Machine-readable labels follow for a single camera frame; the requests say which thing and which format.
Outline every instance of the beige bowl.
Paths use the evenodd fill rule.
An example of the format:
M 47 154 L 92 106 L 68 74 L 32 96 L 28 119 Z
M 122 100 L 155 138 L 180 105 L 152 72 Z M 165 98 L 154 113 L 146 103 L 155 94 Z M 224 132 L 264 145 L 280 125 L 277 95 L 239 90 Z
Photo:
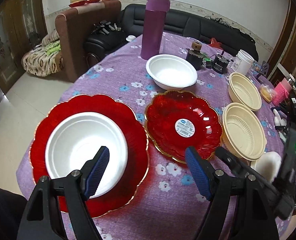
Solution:
M 249 161 L 261 157 L 267 140 L 260 121 L 249 108 L 239 103 L 227 105 L 222 124 L 222 139 L 231 153 Z
M 261 108 L 262 101 L 258 89 L 243 74 L 230 74 L 228 93 L 233 102 L 241 103 L 252 111 Z

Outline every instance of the brown upholstered headboard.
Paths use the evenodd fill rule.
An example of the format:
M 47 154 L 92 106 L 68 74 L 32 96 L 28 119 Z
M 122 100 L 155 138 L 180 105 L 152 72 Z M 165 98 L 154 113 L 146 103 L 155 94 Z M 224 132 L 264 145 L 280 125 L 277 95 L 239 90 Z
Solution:
M 116 22 L 120 9 L 120 1 L 111 0 L 70 8 L 56 17 L 64 67 L 71 82 L 88 70 L 82 45 L 93 25 L 102 20 Z

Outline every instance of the pink towel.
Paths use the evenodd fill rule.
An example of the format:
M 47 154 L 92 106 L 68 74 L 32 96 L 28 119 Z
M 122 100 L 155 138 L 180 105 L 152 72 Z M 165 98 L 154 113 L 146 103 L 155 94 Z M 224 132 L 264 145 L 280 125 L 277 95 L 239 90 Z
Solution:
M 284 88 L 281 82 L 275 87 L 275 92 L 276 95 L 272 99 L 272 103 L 275 106 L 278 106 L 283 100 L 285 100 L 289 96 L 289 92 Z

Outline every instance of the black leather sofa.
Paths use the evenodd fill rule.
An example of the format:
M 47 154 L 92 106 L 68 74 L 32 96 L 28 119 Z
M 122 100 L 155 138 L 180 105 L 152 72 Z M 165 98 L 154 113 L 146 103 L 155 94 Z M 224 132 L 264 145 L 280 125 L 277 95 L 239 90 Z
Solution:
M 128 35 L 140 36 L 144 28 L 144 15 L 145 5 L 130 4 L 119 15 L 118 21 L 123 32 L 114 31 L 109 35 L 99 33 L 88 36 L 83 47 L 88 56 L 95 60 L 89 60 L 89 66 L 126 44 Z M 210 43 L 211 38 L 215 38 L 222 43 L 221 47 L 233 56 L 243 49 L 255 60 L 259 59 L 252 37 L 239 29 L 228 27 L 209 18 L 170 9 L 167 12 L 164 30 L 168 33 L 192 37 L 206 44 Z

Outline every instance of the table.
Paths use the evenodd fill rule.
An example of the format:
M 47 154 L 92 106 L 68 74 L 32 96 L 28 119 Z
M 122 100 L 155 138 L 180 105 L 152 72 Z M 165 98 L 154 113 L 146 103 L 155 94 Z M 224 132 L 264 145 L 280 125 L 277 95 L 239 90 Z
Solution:
M 195 41 L 193 38 L 163 33 L 160 53 L 185 58 L 186 48 L 190 48 L 193 41 Z M 140 57 L 141 42 L 142 36 L 108 55 L 64 92 L 60 101 L 67 101 L 78 94 L 106 94 L 129 105 L 143 124 L 146 106 L 157 93 L 164 90 L 156 86 L 146 72 L 146 60 Z M 221 52 L 206 44 L 202 45 L 201 50 L 208 56 Z M 205 98 L 217 111 L 220 119 L 222 119 L 224 107 L 231 103 L 227 90 L 230 72 L 229 69 L 227 74 L 222 75 L 202 68 L 198 71 L 197 83 L 186 89 Z M 259 87 L 259 82 L 254 75 L 256 75 L 255 72 L 249 72 L 250 79 Z M 261 78 L 264 83 L 272 87 L 267 79 Z M 274 129 L 274 115 L 270 105 L 262 100 L 262 107 L 255 114 L 265 131 L 266 151 L 282 153 L 283 143 Z M 26 198 L 29 198 L 35 186 L 28 150 L 16 173 L 18 185 Z M 190 240 L 201 224 L 209 202 L 199 194 L 189 170 L 160 154 L 151 142 L 148 151 L 150 168 L 134 199 L 125 207 L 94 219 L 102 237 L 106 240 L 173 238 Z M 231 174 L 227 166 L 217 157 L 213 157 L 211 163 L 215 169 L 222 169 Z M 231 197 L 221 238 L 225 238 L 229 232 L 235 201 L 236 197 Z M 69 239 L 75 239 L 69 215 L 63 214 L 63 220 Z M 286 230 L 289 220 L 290 218 L 286 221 L 276 219 L 280 235 Z

